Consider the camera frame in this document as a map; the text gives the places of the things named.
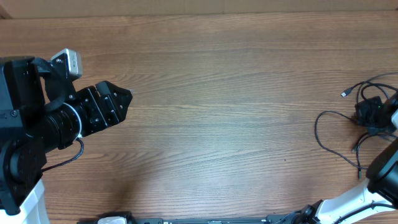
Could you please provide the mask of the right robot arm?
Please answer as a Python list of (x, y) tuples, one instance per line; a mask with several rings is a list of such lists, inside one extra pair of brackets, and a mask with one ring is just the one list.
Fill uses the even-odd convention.
[(320, 200), (294, 214), (292, 223), (354, 223), (377, 213), (397, 210), (397, 93), (355, 105), (354, 121), (368, 129), (367, 136), (388, 135), (394, 140), (366, 169), (366, 178), (339, 197)]

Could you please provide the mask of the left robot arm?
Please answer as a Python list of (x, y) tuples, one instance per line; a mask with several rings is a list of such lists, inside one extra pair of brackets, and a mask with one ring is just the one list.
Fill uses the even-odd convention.
[(46, 155), (126, 119), (130, 90), (102, 81), (76, 90), (78, 52), (50, 60), (1, 59), (1, 222), (48, 223), (42, 176)]

